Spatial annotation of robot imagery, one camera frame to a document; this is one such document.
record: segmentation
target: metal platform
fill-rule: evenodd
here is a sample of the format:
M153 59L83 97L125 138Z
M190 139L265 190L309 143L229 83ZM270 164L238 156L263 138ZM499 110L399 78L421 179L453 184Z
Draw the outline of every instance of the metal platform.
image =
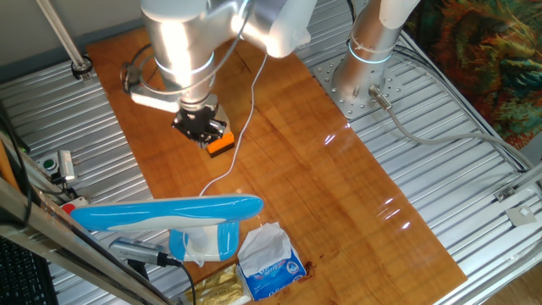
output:
M359 12L363 3L357 4ZM343 0L318 1L309 26L312 41L297 56L309 69L329 65L346 51L350 28L350 13ZM392 101L408 130L428 138L493 133L470 105L448 95L421 68L394 60L390 66L395 64L394 78L401 81L402 94L397 92ZM82 83L72 76L69 63L60 64L0 85L0 100L34 159L58 149L72 151L78 173L73 187L87 194L92 203L150 199L147 183L93 76L93 81ZM495 191L520 175L506 155L479 140L417 145L406 141L381 109L367 104L357 110L352 112L351 128L468 276L465 284L440 303L458 302L462 297L468 303L481 302L542 259L540 254L512 265L540 238L542 202L537 189L503 202L495 199ZM518 204L528 205L539 223L514 228L504 211ZM108 246L118 234L96 236ZM165 231L124 236L167 246ZM513 271L499 274L508 266L514 266ZM57 266L51 265L50 270L60 304L124 304ZM181 270L156 267L147 271L167 297L188 286Z

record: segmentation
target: blue packaging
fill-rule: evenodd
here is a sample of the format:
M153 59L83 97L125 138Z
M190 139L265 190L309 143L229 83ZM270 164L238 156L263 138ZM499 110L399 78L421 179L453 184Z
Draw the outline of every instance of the blue packaging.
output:
M284 287L307 275L297 252L293 248L291 258L283 259L251 276L246 277L241 267L240 269L254 301L271 297Z

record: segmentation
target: blue and white toy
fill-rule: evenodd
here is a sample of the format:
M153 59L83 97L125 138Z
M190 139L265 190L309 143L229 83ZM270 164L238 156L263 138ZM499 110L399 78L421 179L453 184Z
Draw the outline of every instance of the blue and white toy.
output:
M217 262L237 250L239 222L262 208L259 197L233 194L94 204L77 208L71 217L87 230L170 230L169 250L176 258Z

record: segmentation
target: patterned curtain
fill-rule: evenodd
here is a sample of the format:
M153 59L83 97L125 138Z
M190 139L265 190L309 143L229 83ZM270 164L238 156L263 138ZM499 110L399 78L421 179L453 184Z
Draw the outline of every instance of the patterned curtain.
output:
M542 130L542 1L422 0L406 30L505 141Z

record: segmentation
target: wooden table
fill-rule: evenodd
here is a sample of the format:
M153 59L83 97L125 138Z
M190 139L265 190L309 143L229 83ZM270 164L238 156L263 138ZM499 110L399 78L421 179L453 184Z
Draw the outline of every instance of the wooden table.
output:
M148 43L144 29L87 47L109 102L155 198L196 196L230 166L170 127L174 115L136 105L119 68ZM217 50L222 58L229 45ZM239 134L264 54L240 43L213 93ZM151 74L147 67L145 75ZM152 85L161 86L159 77ZM270 58L233 172L207 194L251 193L265 202L246 233L278 221L308 276L262 304L429 304L466 276L295 56ZM188 263L196 281L235 261Z

